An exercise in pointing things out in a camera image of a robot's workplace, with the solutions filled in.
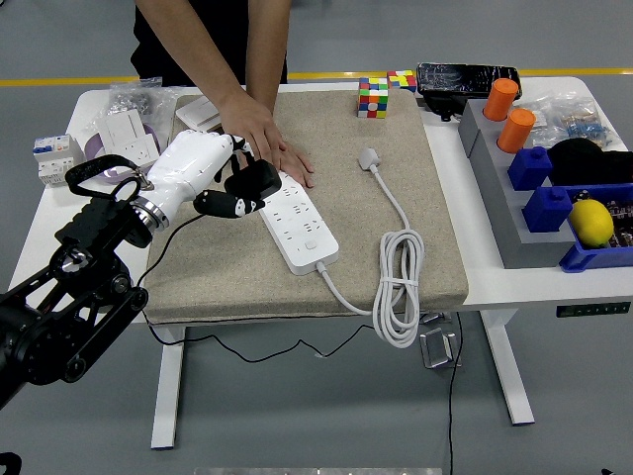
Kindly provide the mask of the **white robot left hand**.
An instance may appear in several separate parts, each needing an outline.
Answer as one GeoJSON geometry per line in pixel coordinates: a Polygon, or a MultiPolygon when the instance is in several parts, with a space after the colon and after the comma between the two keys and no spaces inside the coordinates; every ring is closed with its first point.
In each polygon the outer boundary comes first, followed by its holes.
{"type": "Polygon", "coordinates": [[[253,153],[240,136],[181,132],[149,169],[147,179],[153,188],[139,196],[159,211],[158,221],[167,226],[180,205],[193,201],[210,185],[238,150],[253,153]]]}

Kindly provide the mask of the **person's right hand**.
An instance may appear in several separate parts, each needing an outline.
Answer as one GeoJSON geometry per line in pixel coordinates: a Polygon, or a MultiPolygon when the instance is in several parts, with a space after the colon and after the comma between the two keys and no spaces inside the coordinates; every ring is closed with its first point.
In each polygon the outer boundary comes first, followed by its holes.
{"type": "Polygon", "coordinates": [[[245,139],[258,158],[281,168],[281,155],[286,145],[265,106],[237,88],[223,99],[218,109],[227,134],[245,139]]]}

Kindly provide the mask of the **person's left hand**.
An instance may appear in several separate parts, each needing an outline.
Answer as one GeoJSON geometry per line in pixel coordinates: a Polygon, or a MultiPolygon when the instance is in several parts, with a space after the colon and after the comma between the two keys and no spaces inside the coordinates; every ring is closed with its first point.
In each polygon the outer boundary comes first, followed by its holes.
{"type": "Polygon", "coordinates": [[[297,147],[287,143],[272,151],[272,163],[278,169],[291,176],[305,188],[315,186],[312,178],[315,169],[308,156],[297,147]]]}

